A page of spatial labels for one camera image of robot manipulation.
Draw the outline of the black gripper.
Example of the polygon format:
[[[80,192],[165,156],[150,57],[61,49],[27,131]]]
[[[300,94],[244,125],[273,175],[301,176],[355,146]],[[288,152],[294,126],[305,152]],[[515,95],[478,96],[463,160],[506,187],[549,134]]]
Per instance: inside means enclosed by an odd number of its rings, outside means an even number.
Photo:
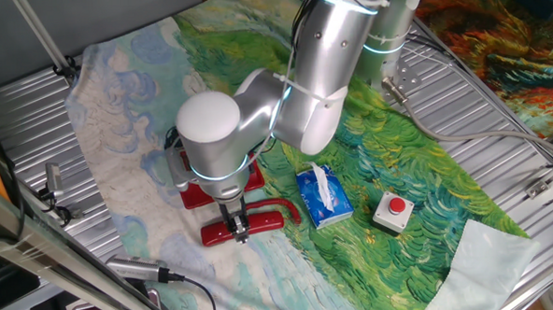
[[[218,206],[225,223],[231,223],[231,232],[237,243],[244,245],[249,239],[249,220],[246,201],[243,196],[218,200]]]

